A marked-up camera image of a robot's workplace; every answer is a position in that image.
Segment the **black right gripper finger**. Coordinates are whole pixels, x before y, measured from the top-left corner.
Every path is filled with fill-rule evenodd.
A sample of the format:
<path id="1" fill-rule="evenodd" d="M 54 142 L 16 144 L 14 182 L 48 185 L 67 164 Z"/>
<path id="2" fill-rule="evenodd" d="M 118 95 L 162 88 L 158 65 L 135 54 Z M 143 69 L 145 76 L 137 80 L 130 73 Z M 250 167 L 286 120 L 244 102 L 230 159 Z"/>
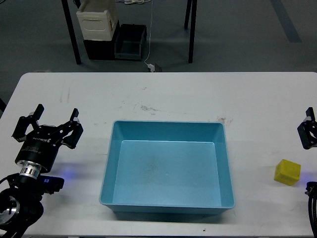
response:
<path id="1" fill-rule="evenodd" d="M 312 107 L 306 110 L 306 118 L 298 126 L 297 131 L 304 149 L 317 146 L 317 121 Z"/>

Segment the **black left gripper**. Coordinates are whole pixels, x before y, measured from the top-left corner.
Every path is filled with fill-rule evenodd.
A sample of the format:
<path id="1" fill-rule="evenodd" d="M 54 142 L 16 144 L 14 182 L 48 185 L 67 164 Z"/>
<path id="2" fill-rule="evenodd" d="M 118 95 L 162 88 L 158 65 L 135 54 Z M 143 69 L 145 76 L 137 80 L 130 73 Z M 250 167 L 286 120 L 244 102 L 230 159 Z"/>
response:
<path id="1" fill-rule="evenodd" d="M 17 122 L 12 137 L 23 145 L 15 159 L 16 164 L 33 162 L 41 166 L 41 173 L 49 173 L 57 156 L 61 136 L 56 126 L 39 126 L 38 120 L 44 111 L 44 106 L 38 104 L 27 117 L 21 116 Z M 79 111 L 74 108 L 70 120 L 63 124 L 61 144 L 74 149 L 83 133 L 83 127 L 78 119 Z M 28 126 L 33 131 L 26 134 Z"/>

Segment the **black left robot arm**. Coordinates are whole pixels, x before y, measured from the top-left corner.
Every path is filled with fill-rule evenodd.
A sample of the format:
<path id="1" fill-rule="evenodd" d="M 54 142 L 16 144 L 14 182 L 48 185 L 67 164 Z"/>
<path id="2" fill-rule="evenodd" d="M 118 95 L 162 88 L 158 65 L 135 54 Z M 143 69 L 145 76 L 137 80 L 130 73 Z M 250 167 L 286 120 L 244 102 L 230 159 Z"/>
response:
<path id="1" fill-rule="evenodd" d="M 15 159 L 19 173 L 1 179 L 9 187 L 0 193 L 0 228 L 5 238 L 20 238 L 44 213 L 43 195 L 59 192 L 64 179 L 48 176 L 62 145 L 74 149 L 83 133 L 74 109 L 68 122 L 59 126 L 39 125 L 44 106 L 39 104 L 29 116 L 21 116 L 12 134 L 22 143 Z"/>

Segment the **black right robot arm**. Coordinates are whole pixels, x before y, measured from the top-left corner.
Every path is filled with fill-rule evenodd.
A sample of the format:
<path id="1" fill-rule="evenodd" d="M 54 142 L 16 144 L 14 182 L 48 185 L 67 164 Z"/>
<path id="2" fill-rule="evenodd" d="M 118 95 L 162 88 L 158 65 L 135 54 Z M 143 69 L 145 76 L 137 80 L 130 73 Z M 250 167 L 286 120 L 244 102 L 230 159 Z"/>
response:
<path id="1" fill-rule="evenodd" d="M 297 131 L 305 150 L 317 147 L 317 121 L 314 110 L 308 107 L 306 117 L 297 127 Z M 305 194 L 308 198 L 309 221 L 314 237 L 317 237 L 317 182 L 309 181 L 306 185 Z"/>

